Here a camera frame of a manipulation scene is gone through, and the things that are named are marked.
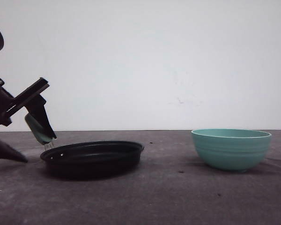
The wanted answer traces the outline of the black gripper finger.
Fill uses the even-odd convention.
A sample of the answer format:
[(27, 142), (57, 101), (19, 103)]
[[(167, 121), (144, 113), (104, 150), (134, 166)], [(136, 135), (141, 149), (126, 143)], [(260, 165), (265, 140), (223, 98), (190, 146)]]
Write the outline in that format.
[(7, 143), (0, 140), (0, 159), (8, 159), (17, 162), (27, 163), (27, 158)]
[(51, 142), (57, 138), (49, 123), (45, 103), (46, 100), (38, 94), (25, 105), (28, 110), (25, 121), (38, 142)]

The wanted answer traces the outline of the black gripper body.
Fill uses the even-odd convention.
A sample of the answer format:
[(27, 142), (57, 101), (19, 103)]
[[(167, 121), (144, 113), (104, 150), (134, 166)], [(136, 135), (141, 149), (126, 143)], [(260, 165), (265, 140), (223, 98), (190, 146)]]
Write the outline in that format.
[(41, 77), (19, 95), (13, 97), (3, 88), (4, 84), (4, 81), (0, 78), (0, 125), (6, 127), (12, 123), (12, 115), (25, 107), (33, 97), (49, 87), (48, 81)]

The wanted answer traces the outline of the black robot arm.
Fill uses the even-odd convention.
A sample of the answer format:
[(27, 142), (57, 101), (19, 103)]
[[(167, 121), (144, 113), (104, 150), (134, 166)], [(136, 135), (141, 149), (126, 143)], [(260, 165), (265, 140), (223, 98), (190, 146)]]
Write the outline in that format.
[[(3, 46), (4, 38), (0, 32), (0, 50)], [(0, 125), (9, 126), (12, 123), (11, 116), (25, 107), (28, 110), (25, 121), (37, 141), (45, 145), (56, 139), (44, 107), (46, 100), (41, 96), (41, 93), (49, 87), (48, 81), (41, 77), (16, 97), (3, 88), (4, 84), (0, 78)], [(22, 153), (1, 140), (0, 159), (24, 163), (28, 161)]]

